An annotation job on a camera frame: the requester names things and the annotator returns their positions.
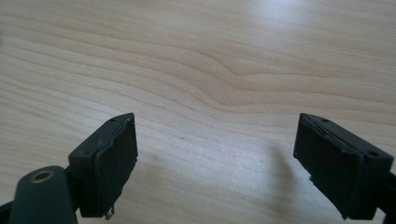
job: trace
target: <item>wooden table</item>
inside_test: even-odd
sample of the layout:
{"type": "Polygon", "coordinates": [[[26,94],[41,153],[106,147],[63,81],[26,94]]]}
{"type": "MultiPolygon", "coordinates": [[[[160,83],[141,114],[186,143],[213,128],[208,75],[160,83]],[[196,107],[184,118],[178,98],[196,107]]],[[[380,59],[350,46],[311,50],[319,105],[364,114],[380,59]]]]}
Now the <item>wooden table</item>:
{"type": "Polygon", "coordinates": [[[116,215],[79,223],[345,223],[292,157],[298,116],[396,156],[396,3],[2,0],[0,81],[0,203],[134,112],[116,215]]]}

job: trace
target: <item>wood grain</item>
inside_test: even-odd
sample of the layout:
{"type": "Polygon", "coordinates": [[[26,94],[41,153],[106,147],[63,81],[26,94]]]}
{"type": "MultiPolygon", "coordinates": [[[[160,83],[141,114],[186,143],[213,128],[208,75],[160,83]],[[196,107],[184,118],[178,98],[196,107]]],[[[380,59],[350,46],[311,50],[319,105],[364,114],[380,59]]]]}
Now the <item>wood grain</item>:
{"type": "Polygon", "coordinates": [[[134,112],[108,223],[345,223],[292,157],[298,115],[395,157],[395,40],[392,0],[2,0],[0,203],[134,112]]]}

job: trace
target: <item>round hole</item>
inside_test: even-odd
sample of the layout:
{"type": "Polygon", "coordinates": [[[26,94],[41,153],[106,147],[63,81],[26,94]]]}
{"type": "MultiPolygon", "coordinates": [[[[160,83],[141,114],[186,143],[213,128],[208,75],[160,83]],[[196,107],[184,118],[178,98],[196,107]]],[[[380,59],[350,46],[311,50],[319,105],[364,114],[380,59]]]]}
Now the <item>round hole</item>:
{"type": "Polygon", "coordinates": [[[379,156],[378,153],[373,152],[373,151],[369,151],[369,155],[370,156],[375,156],[375,157],[379,156]]]}
{"type": "Polygon", "coordinates": [[[41,171],[41,172],[33,175],[30,178],[30,182],[38,184],[38,183],[41,183],[41,182],[44,182],[44,181],[50,179],[52,176],[53,176],[53,171],[51,171],[51,170],[41,171]]]}

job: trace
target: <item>mounting hole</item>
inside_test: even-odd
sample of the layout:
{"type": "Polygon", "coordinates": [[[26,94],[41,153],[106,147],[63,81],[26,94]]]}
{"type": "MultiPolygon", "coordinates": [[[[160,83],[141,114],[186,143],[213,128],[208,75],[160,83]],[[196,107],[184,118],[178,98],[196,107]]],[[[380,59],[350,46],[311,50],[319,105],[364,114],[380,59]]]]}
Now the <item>mounting hole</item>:
{"type": "Polygon", "coordinates": [[[374,156],[374,157],[379,156],[378,153],[373,152],[373,151],[369,151],[368,153],[369,153],[370,156],[374,156]]]}
{"type": "Polygon", "coordinates": [[[53,171],[51,170],[41,171],[35,175],[32,175],[32,177],[30,178],[30,182],[34,184],[38,184],[50,179],[52,176],[53,176],[53,171]]]}

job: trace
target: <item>black plastic part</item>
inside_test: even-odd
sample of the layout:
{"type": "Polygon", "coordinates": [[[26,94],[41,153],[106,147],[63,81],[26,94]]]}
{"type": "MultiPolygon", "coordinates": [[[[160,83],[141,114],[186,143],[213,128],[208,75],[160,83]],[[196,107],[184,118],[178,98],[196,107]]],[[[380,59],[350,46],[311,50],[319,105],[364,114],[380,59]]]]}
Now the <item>black plastic part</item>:
{"type": "Polygon", "coordinates": [[[377,190],[378,207],[387,215],[384,223],[396,224],[396,175],[389,174],[377,190]]]}
{"type": "Polygon", "coordinates": [[[77,223],[62,167],[44,167],[20,180],[9,223],[77,223]]]}
{"type": "Polygon", "coordinates": [[[83,217],[109,217],[137,161],[134,114],[108,120],[70,155],[73,204],[83,217]]]}
{"type": "Polygon", "coordinates": [[[393,162],[388,153],[327,119],[301,114],[294,157],[343,218],[373,219],[378,184],[393,162]]]}
{"type": "Polygon", "coordinates": [[[7,224],[11,215],[12,202],[0,206],[0,224],[7,224]]]}

